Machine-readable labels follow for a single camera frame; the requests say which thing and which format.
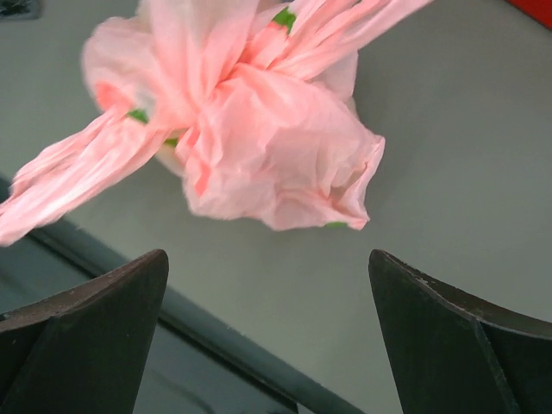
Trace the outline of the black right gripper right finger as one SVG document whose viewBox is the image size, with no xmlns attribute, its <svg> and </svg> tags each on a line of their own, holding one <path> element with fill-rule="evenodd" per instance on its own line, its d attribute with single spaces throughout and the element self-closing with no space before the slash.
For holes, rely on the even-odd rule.
<svg viewBox="0 0 552 414">
<path fill-rule="evenodd" d="M 368 273 L 405 413 L 549 413 L 551 324 L 374 250 Z"/>
</svg>

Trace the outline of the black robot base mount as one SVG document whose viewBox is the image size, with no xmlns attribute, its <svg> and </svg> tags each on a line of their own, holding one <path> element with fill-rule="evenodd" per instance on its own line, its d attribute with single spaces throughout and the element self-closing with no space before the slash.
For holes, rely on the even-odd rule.
<svg viewBox="0 0 552 414">
<path fill-rule="evenodd" d="M 168 259 L 94 272 L 46 235 L 1 251 L 4 413 L 352 413 L 259 349 L 250 369 L 159 320 Z"/>
</svg>

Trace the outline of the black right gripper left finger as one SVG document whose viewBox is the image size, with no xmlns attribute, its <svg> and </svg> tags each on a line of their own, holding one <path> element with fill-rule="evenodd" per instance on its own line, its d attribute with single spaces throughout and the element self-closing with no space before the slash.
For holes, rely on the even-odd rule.
<svg viewBox="0 0 552 414">
<path fill-rule="evenodd" d="M 130 413 L 168 278 L 165 251 L 1 316 L 3 413 Z"/>
</svg>

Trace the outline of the pink plastic bag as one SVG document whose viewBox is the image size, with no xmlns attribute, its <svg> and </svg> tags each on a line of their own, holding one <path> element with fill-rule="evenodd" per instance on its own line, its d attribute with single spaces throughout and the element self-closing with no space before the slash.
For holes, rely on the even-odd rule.
<svg viewBox="0 0 552 414">
<path fill-rule="evenodd" d="M 162 156 L 190 211 L 274 230 L 361 229 L 385 140 L 354 106 L 359 51 L 420 1 L 142 1 L 86 41 L 100 115 L 43 149 L 1 206 L 1 243 Z"/>
</svg>

